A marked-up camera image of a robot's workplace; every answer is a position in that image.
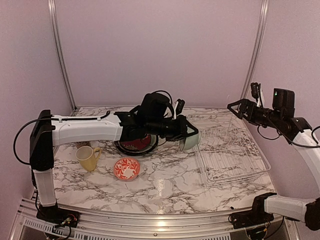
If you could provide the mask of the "pale green bowl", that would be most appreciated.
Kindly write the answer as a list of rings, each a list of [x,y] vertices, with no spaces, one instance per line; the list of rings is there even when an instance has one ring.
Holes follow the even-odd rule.
[[[187,151],[198,145],[201,141],[201,133],[193,137],[183,138],[179,141],[179,149],[181,151]]]

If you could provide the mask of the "white red patterned bowl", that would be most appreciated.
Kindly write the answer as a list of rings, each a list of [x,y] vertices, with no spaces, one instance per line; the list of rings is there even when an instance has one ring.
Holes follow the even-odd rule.
[[[113,174],[121,181],[132,181],[140,173],[140,163],[132,157],[124,157],[113,165]]]

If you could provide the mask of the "yellow ceramic mug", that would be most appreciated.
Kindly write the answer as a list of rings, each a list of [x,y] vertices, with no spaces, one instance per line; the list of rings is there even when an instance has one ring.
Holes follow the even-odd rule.
[[[82,146],[76,150],[75,157],[87,172],[92,172],[97,167],[101,153],[100,147]]]

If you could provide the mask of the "red floral plate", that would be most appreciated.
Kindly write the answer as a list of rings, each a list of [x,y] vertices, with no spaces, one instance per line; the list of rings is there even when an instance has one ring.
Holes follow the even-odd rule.
[[[120,146],[123,147],[127,151],[142,151],[146,149],[151,142],[150,138],[142,138],[142,139],[135,139],[132,141],[122,141],[120,142]]]

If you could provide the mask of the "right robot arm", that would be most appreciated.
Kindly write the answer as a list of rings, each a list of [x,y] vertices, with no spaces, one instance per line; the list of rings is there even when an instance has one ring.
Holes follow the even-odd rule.
[[[273,128],[283,136],[303,158],[314,179],[320,181],[320,141],[315,129],[303,117],[295,117],[295,93],[288,89],[273,90],[272,108],[265,108],[261,84],[252,83],[255,101],[243,98],[227,105],[237,118],[257,127]],[[254,198],[250,210],[234,212],[229,222],[234,229],[271,222],[274,215],[305,223],[312,231],[320,229],[320,200],[281,196],[274,192]]]

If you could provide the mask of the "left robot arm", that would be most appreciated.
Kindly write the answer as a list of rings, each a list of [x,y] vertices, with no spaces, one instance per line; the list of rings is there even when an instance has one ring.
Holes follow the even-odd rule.
[[[182,115],[185,102],[171,99],[159,91],[148,93],[142,103],[130,111],[107,112],[102,116],[61,116],[43,110],[33,124],[29,137],[29,161],[38,190],[44,215],[53,223],[63,219],[63,211],[56,206],[53,168],[55,146],[89,141],[131,142],[146,135],[180,144],[181,151],[196,146],[201,139],[200,131]]]

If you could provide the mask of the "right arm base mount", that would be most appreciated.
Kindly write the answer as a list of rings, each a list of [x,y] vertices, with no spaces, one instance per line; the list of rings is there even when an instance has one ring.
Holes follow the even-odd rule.
[[[265,200],[276,193],[268,192],[256,196],[250,210],[234,212],[229,215],[228,221],[234,229],[252,227],[259,224],[270,223],[274,220],[272,213],[265,212]]]

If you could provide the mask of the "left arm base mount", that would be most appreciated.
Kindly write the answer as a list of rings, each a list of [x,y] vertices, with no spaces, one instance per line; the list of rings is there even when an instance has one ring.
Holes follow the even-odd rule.
[[[78,211],[60,208],[57,203],[53,206],[42,206],[40,204],[37,208],[36,217],[40,220],[60,226],[63,221],[70,218],[70,220],[66,222],[66,225],[76,228],[78,226],[80,213]]]

